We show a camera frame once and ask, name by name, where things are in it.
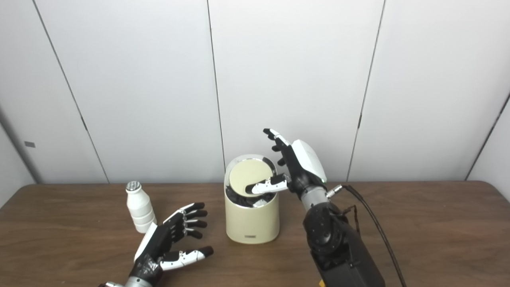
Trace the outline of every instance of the cream trash can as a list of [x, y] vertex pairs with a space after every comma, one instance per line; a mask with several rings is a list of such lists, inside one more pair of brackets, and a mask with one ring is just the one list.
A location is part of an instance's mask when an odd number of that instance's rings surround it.
[[247, 154], [232, 160], [225, 172], [226, 234], [245, 244], [272, 241], [280, 230], [278, 193], [251, 195], [247, 185], [276, 175], [276, 167], [266, 157]]

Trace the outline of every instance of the cable connector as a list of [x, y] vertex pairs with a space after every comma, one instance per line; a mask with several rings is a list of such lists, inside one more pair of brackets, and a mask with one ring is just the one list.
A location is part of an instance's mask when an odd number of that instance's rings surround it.
[[120, 285], [115, 282], [106, 282], [104, 284], [99, 285], [99, 287], [102, 287], [102, 286], [104, 286], [104, 287], [124, 287], [124, 285]]
[[332, 198], [333, 195], [339, 193], [342, 188], [343, 188], [343, 186], [341, 184], [333, 187], [333, 189], [331, 189], [330, 191], [326, 192], [326, 197], [328, 199]]

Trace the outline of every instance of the panel seam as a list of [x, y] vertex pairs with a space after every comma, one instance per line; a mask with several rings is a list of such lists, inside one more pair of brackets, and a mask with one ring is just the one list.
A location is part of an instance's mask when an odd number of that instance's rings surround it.
[[57, 55], [57, 51], [55, 50], [55, 46], [53, 45], [52, 39], [49, 36], [48, 30], [46, 28], [46, 25], [44, 24], [44, 21], [43, 21], [42, 16], [41, 16], [41, 12], [39, 11], [39, 7], [37, 6], [37, 3], [35, 3], [35, 0], [32, 0], [32, 3], [34, 3], [35, 10], [37, 11], [37, 15], [39, 16], [39, 20], [41, 21], [42, 27], [44, 29], [44, 32], [46, 33], [46, 37], [48, 38], [49, 44], [52, 47], [53, 54], [55, 55], [55, 58], [57, 59], [57, 62], [58, 62], [59, 67], [60, 67], [60, 71], [62, 72], [62, 75], [64, 76], [65, 82], [67, 84], [67, 88], [69, 89], [69, 92], [71, 93], [71, 97], [72, 97], [72, 99], [74, 101], [76, 109], [78, 110], [78, 114], [79, 114], [80, 118], [83, 121], [83, 124], [85, 126], [85, 131], [87, 132], [87, 135], [89, 137], [90, 143], [92, 144], [92, 147], [94, 149], [94, 153], [96, 154], [97, 160], [99, 161], [99, 165], [101, 166], [101, 169], [103, 170], [103, 173], [104, 173], [104, 175], [106, 177], [106, 181], [108, 183], [110, 183], [110, 180], [108, 179], [108, 175], [106, 174], [106, 171], [105, 171], [105, 167], [103, 166], [103, 163], [101, 162], [101, 159], [99, 157], [99, 154], [97, 153], [97, 149], [95, 147], [94, 141], [92, 140], [92, 136], [90, 135], [89, 130], [86, 128], [87, 126], [85, 125], [85, 121], [83, 119], [82, 111], [80, 110], [80, 107], [78, 106], [78, 102], [76, 101], [76, 98], [74, 97], [74, 93], [72, 92], [71, 85], [69, 84], [69, 81], [67, 80], [67, 76], [66, 76], [66, 74], [64, 72], [64, 68], [62, 67], [62, 63], [60, 62], [60, 58]]
[[220, 98], [218, 96], [218, 80], [217, 80], [217, 77], [216, 77], [216, 61], [214, 59], [213, 29], [211, 28], [211, 11], [209, 9], [209, 0], [207, 0], [207, 17], [208, 17], [208, 20], [209, 20], [209, 35], [211, 36], [211, 53], [212, 53], [212, 56], [213, 56], [214, 86], [216, 88], [216, 103], [218, 105], [218, 120], [219, 120], [219, 123], [220, 123], [221, 153], [223, 155], [223, 172], [226, 172], [225, 146], [224, 146], [224, 143], [223, 143], [223, 129], [221, 127]]
[[508, 100], [510, 99], [510, 94], [506, 97], [506, 100], [503, 104], [503, 107], [501, 108], [501, 110], [499, 111], [499, 114], [498, 116], [496, 117], [496, 120], [494, 121], [494, 124], [492, 125], [491, 127], [491, 130], [489, 131], [489, 134], [487, 135], [487, 137], [485, 138], [485, 141], [483, 142], [483, 144], [481, 145], [481, 148], [480, 150], [478, 151], [478, 154], [476, 155], [475, 157], [475, 160], [473, 162], [473, 164], [471, 165], [471, 168], [469, 169], [468, 171], [468, 174], [466, 175], [466, 178], [464, 179], [464, 181], [468, 180], [469, 176], [471, 175], [471, 172], [473, 171], [473, 168], [475, 167], [476, 165], [476, 162], [478, 161], [483, 149], [485, 148], [487, 142], [489, 141], [489, 138], [491, 137], [492, 135], [492, 132], [494, 131], [494, 128], [496, 127], [496, 125], [498, 124], [498, 121], [499, 121], [499, 118], [501, 117], [501, 114], [503, 113], [503, 110], [505, 110], [505, 107], [506, 105], [508, 104]]
[[361, 119], [362, 119], [362, 116], [363, 116], [363, 109], [365, 108], [365, 99], [367, 97], [367, 90], [368, 90], [368, 85], [370, 83], [370, 76], [372, 75], [372, 66], [374, 64], [375, 50], [377, 49], [377, 43], [379, 41], [379, 33], [380, 33], [380, 30], [381, 30], [381, 23], [383, 22], [382, 18], [384, 16], [384, 9], [386, 7], [386, 0], [383, 1], [382, 7], [383, 8], [381, 9], [381, 16], [379, 18], [379, 26], [377, 27], [377, 34], [375, 36], [375, 43], [374, 43], [374, 50], [372, 52], [372, 59], [370, 60], [370, 68], [368, 69], [367, 84], [365, 85], [365, 92], [363, 93], [363, 101], [361, 103], [361, 111], [360, 111], [360, 119], [358, 121], [358, 129], [356, 129], [356, 135], [354, 136], [354, 143], [352, 145], [352, 152], [351, 152], [351, 158], [350, 158], [350, 161], [349, 161], [349, 169], [347, 170], [346, 181], [349, 181], [350, 171], [351, 171], [351, 167], [352, 167], [352, 159], [354, 157], [354, 150], [356, 148], [356, 141], [358, 139], [358, 133], [360, 131]]

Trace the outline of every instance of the bottle cap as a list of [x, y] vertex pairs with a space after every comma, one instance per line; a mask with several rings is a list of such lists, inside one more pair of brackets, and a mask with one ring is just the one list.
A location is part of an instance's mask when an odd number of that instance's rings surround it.
[[130, 181], [126, 184], [126, 191], [127, 192], [134, 192], [136, 190], [139, 190], [141, 188], [141, 184], [140, 182], [134, 180], [134, 181]]

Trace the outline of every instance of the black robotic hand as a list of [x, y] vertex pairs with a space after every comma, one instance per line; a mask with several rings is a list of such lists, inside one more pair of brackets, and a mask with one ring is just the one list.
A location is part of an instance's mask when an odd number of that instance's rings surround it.
[[[207, 215], [207, 211], [203, 210], [204, 206], [203, 203], [192, 203], [178, 209], [161, 225], [152, 223], [135, 254], [135, 264], [125, 287], [155, 287], [164, 271], [184, 267], [214, 253], [211, 246], [196, 250], [170, 251], [172, 244], [185, 236], [202, 238], [202, 233], [193, 228], [207, 227], [206, 222], [196, 219]], [[113, 282], [107, 282], [103, 286], [122, 287]]]

